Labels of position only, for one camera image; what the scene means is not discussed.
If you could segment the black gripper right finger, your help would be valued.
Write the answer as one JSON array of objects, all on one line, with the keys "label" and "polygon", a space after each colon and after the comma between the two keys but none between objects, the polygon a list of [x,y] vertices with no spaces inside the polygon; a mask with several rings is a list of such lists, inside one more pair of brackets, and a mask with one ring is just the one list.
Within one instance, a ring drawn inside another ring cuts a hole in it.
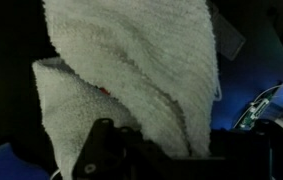
[{"label": "black gripper right finger", "polygon": [[283,180],[283,128],[260,120],[250,131],[215,130],[214,155],[227,160],[226,180]]}]

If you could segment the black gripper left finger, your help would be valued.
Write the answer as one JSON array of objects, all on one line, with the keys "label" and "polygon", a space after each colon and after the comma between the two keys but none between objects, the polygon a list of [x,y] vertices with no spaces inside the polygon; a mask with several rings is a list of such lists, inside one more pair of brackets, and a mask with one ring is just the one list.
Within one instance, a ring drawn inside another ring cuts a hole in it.
[{"label": "black gripper left finger", "polygon": [[131,127],[116,127],[112,119],[97,119],[75,162],[72,180],[128,180],[128,140],[138,136]]}]

